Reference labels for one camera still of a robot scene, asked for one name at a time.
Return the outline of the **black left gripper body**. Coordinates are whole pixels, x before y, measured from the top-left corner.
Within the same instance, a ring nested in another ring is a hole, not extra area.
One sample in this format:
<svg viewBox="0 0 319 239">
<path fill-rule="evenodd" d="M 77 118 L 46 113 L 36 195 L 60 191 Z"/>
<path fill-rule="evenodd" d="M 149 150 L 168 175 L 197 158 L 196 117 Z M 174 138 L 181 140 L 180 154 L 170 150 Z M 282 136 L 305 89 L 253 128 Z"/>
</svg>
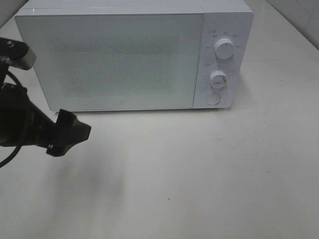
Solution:
<svg viewBox="0 0 319 239">
<path fill-rule="evenodd" d="M 0 145 L 17 146 L 24 129 L 23 146 L 48 148 L 57 142 L 58 128 L 30 101 L 27 89 L 4 84 L 0 89 Z"/>
</svg>

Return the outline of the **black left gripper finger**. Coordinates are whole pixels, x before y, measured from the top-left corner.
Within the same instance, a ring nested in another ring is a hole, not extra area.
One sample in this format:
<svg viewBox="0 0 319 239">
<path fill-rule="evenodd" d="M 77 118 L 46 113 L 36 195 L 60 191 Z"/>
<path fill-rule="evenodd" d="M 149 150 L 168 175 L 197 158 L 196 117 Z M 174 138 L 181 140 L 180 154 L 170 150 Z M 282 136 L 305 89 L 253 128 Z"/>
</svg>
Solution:
<svg viewBox="0 0 319 239">
<path fill-rule="evenodd" d="M 58 142 L 83 142 L 91 132 L 91 126 L 79 121 L 74 113 L 63 109 L 60 109 L 54 126 Z"/>
<path fill-rule="evenodd" d="M 75 143 L 66 139 L 50 141 L 47 146 L 46 154 L 54 157 L 61 157 L 64 156 L 74 145 Z"/>
</svg>

